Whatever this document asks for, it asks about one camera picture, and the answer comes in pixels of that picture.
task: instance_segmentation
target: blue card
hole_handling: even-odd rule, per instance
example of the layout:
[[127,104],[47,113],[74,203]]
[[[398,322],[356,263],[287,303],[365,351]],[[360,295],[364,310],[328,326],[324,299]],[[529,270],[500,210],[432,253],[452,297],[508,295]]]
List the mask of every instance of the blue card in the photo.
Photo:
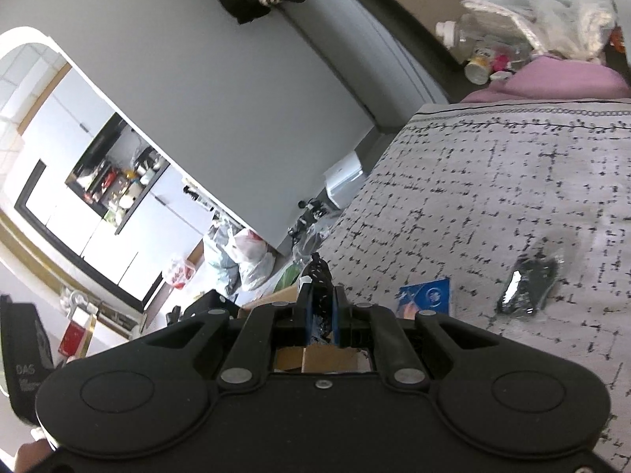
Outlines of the blue card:
[[[399,309],[397,314],[405,318],[406,315],[409,316],[422,309],[433,309],[433,311],[437,313],[445,313],[448,315],[449,297],[450,287],[448,277],[421,284],[402,286],[399,289]],[[416,311],[410,306],[411,304],[416,306]]]

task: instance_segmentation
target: pink cloth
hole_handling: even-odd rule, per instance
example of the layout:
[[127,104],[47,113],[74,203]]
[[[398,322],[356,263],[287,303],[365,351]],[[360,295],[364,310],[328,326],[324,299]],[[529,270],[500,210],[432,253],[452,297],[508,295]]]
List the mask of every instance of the pink cloth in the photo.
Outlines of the pink cloth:
[[613,69],[580,60],[540,56],[506,81],[465,97],[464,103],[507,99],[619,99],[631,97],[625,79]]

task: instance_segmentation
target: silver rivet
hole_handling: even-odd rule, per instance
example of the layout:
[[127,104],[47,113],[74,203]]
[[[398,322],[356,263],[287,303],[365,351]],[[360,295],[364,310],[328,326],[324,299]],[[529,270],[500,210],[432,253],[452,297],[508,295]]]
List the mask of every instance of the silver rivet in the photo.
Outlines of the silver rivet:
[[228,368],[222,371],[222,380],[228,384],[243,384],[252,378],[252,372],[245,368]]
[[418,384],[425,380],[425,373],[416,368],[402,368],[394,372],[394,380],[401,384]]
[[320,379],[315,381],[315,387],[318,389],[329,389],[333,387],[333,382],[326,379]]

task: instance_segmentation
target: bedsheet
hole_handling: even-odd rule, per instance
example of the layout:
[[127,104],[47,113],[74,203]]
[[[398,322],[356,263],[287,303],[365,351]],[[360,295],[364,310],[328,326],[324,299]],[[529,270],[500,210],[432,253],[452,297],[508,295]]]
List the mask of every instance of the bedsheet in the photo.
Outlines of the bedsheet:
[[[545,309],[495,303],[520,252],[565,262]],[[351,302],[451,279],[452,315],[571,359],[610,389],[596,452],[631,472],[631,100],[425,106],[320,250]]]

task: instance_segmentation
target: bed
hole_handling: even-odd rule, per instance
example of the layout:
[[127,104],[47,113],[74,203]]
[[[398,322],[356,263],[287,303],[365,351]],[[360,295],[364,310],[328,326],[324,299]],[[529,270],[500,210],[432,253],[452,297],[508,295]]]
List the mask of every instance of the bed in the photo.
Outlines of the bed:
[[[545,309],[497,315],[541,240],[564,257]],[[447,276],[454,317],[592,369],[612,401],[596,452],[631,472],[631,100],[426,105],[321,255],[351,302],[396,309]]]

